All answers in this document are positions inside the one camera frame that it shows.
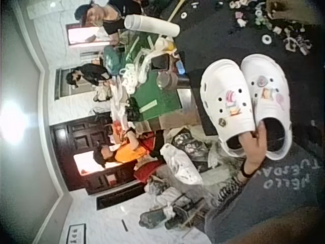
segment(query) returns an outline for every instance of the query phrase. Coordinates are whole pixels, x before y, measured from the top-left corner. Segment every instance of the bracelet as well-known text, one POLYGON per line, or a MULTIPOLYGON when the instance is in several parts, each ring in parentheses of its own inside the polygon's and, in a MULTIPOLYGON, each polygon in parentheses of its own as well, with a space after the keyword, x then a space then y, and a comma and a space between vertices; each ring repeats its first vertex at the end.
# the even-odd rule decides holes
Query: bracelet
POLYGON ((243 176, 246 177, 246 178, 252 178, 253 175, 256 173, 257 170, 255 170, 253 173, 251 174, 246 174, 245 171, 244 171, 244 165, 246 163, 246 160, 242 163, 242 166, 240 167, 240 172, 242 172, 243 176))
POLYGON ((136 130, 133 127, 130 127, 126 130, 125 134, 127 134, 128 132, 132 131, 133 133, 136 132, 136 130))

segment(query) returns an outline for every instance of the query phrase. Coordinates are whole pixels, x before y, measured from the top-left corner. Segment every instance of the black shirt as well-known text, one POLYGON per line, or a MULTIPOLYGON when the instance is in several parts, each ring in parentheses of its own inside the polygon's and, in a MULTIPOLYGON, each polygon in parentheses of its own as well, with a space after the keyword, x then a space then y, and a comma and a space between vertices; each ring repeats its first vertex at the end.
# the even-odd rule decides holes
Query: black shirt
POLYGON ((129 14, 141 14, 141 6, 133 0, 110 0, 108 5, 111 5, 121 18, 117 21, 104 20, 103 27, 107 34, 117 33, 119 29, 124 29, 124 18, 129 14))
POLYGON ((80 70, 83 74, 83 78, 96 86, 99 85, 100 80, 106 80, 102 74, 107 73, 110 75, 105 67, 95 64, 85 64, 83 66, 77 67, 76 70, 80 70))

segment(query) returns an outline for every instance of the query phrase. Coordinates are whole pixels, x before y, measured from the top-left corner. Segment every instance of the orange shirt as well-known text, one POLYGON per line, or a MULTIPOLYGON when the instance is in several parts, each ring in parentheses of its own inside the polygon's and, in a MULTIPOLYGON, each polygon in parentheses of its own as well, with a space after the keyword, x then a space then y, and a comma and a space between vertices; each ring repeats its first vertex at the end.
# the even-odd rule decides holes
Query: orange shirt
POLYGON ((139 145, 135 150, 132 150, 130 143, 127 143, 117 150, 115 159, 121 163, 128 163, 147 154, 148 150, 143 146, 139 145))

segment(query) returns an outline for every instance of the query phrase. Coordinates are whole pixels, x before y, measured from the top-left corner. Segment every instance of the cap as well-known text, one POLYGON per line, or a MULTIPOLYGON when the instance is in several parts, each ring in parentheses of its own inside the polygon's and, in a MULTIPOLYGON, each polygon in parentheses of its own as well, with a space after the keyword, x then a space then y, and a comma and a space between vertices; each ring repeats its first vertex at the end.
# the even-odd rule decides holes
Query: cap
POLYGON ((90 4, 84 4, 79 6, 75 11, 75 18, 76 20, 79 20, 81 23, 81 27, 84 27, 86 24, 87 19, 87 12, 89 9, 92 8, 91 3, 90 4))

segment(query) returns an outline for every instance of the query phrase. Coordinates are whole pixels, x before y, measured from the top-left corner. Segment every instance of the gray shirt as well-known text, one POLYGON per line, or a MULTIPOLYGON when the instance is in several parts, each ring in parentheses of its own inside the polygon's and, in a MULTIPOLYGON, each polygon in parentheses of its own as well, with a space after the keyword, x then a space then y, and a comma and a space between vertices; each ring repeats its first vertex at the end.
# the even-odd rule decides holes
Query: gray shirt
POLYGON ((324 163, 293 143, 284 159, 265 160, 227 208, 207 214, 205 232, 212 243, 224 243, 262 221, 305 206, 324 207, 324 163))

